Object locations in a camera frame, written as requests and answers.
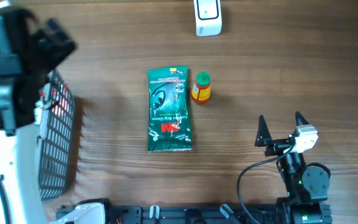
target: bottle cap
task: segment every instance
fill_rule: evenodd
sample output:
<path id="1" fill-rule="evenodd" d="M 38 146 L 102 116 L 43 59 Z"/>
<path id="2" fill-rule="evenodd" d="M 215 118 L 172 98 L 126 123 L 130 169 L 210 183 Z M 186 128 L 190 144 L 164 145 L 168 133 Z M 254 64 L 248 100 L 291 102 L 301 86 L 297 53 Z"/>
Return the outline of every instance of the bottle cap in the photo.
<path id="1" fill-rule="evenodd" d="M 211 77 L 207 72 L 200 72 L 197 75 L 197 79 L 196 82 L 200 85 L 200 86 L 208 86 L 211 83 Z"/>

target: green package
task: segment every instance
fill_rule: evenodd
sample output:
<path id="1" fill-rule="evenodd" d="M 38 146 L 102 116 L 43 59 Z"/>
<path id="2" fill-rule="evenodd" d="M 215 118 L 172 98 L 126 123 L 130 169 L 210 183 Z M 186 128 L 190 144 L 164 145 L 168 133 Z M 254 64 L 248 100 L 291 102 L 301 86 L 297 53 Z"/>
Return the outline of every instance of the green package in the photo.
<path id="1" fill-rule="evenodd" d="M 149 152 L 191 150 L 187 66 L 158 68 L 149 76 Z"/>

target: white device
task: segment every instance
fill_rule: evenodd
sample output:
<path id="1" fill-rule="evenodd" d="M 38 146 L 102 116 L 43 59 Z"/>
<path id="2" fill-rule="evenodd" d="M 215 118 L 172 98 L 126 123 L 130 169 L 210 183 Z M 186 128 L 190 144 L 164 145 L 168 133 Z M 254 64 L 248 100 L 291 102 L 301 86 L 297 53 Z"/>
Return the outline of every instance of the white device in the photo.
<path id="1" fill-rule="evenodd" d="M 207 37 L 221 33 L 221 0 L 194 0 L 194 10 L 197 36 Z"/>

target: wood grain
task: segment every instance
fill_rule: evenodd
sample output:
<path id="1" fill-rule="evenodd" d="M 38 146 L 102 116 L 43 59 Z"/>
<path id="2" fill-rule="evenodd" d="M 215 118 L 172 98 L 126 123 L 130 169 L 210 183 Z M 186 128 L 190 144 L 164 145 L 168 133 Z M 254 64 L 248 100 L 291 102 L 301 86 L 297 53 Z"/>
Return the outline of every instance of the wood grain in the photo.
<path id="1" fill-rule="evenodd" d="M 31 5 L 79 44 L 61 67 L 77 115 L 68 192 L 45 206 L 108 197 L 115 205 L 238 203 L 237 176 L 265 159 L 254 147 L 264 114 L 274 138 L 295 111 L 319 130 L 307 162 L 328 166 L 335 223 L 358 223 L 358 1 L 224 1 L 221 35 L 198 38 L 192 2 Z M 191 105 L 192 152 L 146 150 L 147 70 L 208 71 L 213 95 Z M 242 180 L 247 203 L 286 195 L 274 164 Z"/>

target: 3m logo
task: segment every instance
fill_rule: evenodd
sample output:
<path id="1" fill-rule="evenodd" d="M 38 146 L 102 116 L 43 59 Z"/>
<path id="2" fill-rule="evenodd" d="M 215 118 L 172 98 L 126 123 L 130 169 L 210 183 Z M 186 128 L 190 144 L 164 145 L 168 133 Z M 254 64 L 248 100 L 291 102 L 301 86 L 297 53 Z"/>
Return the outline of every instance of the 3m logo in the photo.
<path id="1" fill-rule="evenodd" d="M 177 122 L 173 123 L 162 123 L 161 124 L 161 132 L 178 132 L 179 131 L 179 124 Z"/>

